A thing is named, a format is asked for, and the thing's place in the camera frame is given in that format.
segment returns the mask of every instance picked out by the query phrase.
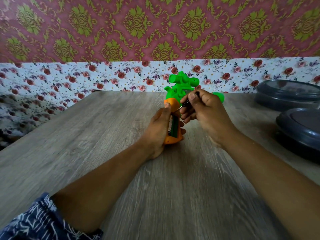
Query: table surface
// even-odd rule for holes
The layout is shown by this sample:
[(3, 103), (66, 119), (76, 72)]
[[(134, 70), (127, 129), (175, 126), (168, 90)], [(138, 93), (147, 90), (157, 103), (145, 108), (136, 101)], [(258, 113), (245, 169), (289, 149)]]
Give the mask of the table surface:
[[(320, 166), (273, 138), (279, 112), (253, 94), (224, 106), (247, 136), (320, 184)], [(0, 227), (107, 161), (142, 135), (165, 93), (94, 92), (0, 152)], [(185, 140), (145, 163), (101, 228), (104, 239), (284, 239), (286, 231), (241, 170), (197, 121)]]

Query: screwdriver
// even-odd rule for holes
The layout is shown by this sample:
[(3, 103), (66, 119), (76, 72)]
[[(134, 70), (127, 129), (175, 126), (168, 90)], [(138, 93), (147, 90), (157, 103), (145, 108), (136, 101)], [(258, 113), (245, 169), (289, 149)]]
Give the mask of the screwdriver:
[[(195, 94), (200, 98), (200, 92), (195, 92)], [(178, 111), (178, 110), (180, 110), (182, 107), (188, 107), (189, 105), (191, 105), (190, 104), (190, 101), (189, 101), (189, 99), (187, 99), (183, 104), (182, 104), (182, 106), (180, 107), (180, 108), (178, 108), (176, 111)]]

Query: fingernail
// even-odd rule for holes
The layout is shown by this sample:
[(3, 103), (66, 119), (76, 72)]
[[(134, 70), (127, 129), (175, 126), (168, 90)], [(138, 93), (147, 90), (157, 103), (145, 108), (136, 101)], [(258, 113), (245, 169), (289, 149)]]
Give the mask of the fingernail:
[(196, 95), (194, 93), (189, 93), (188, 95), (189, 100), (194, 100), (195, 97)]

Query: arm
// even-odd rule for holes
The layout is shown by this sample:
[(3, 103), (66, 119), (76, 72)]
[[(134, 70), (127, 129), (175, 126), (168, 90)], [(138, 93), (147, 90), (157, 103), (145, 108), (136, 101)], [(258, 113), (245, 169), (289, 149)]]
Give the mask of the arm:
[(294, 238), (319, 239), (320, 187), (242, 134), (217, 96), (198, 91), (201, 100), (193, 92), (188, 95), (193, 109), (180, 110), (184, 122), (193, 119), (200, 122), (213, 142), (233, 158)]
[(162, 153), (170, 113), (170, 104), (166, 104), (135, 144), (53, 195), (55, 205), (71, 226), (85, 233), (99, 228), (141, 165)]

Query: hand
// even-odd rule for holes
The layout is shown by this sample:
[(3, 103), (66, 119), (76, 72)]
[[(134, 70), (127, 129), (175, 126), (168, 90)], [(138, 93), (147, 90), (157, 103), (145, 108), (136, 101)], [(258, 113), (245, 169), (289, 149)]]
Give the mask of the hand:
[[(166, 103), (164, 106), (151, 118), (145, 133), (139, 140), (151, 150), (150, 159), (158, 157), (165, 148), (164, 141), (168, 135), (171, 107), (169, 103)], [(184, 135), (185, 133), (186, 130), (181, 129), (181, 134)]]
[(238, 129), (231, 122), (219, 97), (202, 89), (197, 89), (184, 96), (180, 103), (189, 98), (192, 108), (183, 107), (180, 109), (181, 119), (184, 123), (197, 119), (201, 127), (209, 133), (209, 136), (218, 147), (224, 147), (224, 143)]

